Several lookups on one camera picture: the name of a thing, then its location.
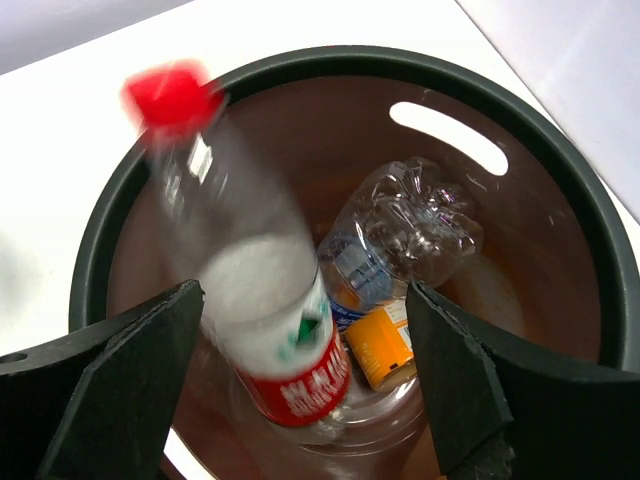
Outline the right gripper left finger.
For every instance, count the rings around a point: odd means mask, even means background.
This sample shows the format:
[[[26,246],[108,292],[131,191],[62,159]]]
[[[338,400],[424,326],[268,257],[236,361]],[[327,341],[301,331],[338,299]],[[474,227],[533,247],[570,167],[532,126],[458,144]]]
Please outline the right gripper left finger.
[[[2,478],[158,478],[203,303],[188,280],[2,356]]]

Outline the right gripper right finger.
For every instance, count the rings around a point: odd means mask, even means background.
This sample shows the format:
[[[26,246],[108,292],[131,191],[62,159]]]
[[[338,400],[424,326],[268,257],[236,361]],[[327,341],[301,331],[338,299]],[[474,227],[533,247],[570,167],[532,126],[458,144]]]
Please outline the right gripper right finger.
[[[638,477],[637,374],[537,346],[418,283],[406,308],[446,477]]]

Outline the clear bottle red label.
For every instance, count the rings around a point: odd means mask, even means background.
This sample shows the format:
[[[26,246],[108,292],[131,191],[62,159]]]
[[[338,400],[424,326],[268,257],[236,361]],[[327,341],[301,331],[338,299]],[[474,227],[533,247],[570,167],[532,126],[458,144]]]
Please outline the clear bottle red label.
[[[201,328],[271,422],[306,427],[343,403],[349,359],[297,202],[229,94],[173,62],[129,77],[174,271],[199,281]]]

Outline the clear bottle blue label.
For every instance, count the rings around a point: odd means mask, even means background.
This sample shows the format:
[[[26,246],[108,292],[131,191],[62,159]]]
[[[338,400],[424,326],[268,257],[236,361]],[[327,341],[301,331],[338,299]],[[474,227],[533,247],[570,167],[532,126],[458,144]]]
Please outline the clear bottle blue label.
[[[387,163],[351,195],[317,254],[339,331],[405,296],[435,288],[482,250],[471,195],[423,157]]]

